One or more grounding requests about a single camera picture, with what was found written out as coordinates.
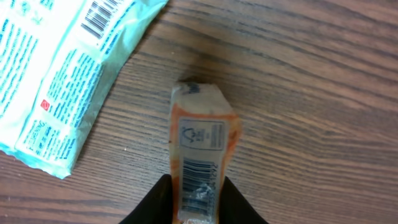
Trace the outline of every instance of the red square symbol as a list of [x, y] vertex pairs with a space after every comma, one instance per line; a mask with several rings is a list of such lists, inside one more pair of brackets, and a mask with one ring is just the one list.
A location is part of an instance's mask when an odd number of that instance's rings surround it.
[[49, 110], [49, 107], [50, 107], [50, 103], [48, 103], [46, 100], [43, 100], [43, 101], [42, 101], [42, 104], [40, 104], [40, 106], [43, 107], [43, 109], [44, 109], [45, 111], [48, 111], [48, 110]]

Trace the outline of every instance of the barcode on tube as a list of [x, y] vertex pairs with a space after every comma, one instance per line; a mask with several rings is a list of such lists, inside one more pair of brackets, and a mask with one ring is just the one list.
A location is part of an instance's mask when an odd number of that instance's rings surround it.
[[95, 36], [102, 38], [110, 20], [118, 11], [118, 6], [123, 0], [96, 0], [91, 4], [85, 20], [81, 23], [82, 28]]
[[182, 210], [206, 216], [213, 215], [216, 168], [214, 162], [184, 158]]

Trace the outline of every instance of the plastic package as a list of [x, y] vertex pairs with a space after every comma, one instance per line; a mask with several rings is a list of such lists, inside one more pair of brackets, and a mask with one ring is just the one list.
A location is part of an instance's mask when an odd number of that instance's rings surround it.
[[167, 0], [0, 0], [0, 149], [64, 178]]
[[224, 172], [241, 122], [217, 86], [179, 84], [170, 113], [173, 224], [218, 223]]

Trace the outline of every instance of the wooden surface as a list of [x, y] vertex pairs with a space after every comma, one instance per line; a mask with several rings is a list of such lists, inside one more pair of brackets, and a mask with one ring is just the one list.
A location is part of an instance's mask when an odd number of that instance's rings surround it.
[[169, 172], [172, 84], [219, 85], [227, 175], [271, 224], [398, 222], [398, 2], [175, 0], [122, 69], [73, 175], [0, 153], [0, 223], [117, 223]]

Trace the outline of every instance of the light blue package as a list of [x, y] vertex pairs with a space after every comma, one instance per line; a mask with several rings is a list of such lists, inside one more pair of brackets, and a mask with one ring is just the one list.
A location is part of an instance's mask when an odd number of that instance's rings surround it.
[[0, 0], [0, 150], [70, 175], [103, 101], [167, 0]]

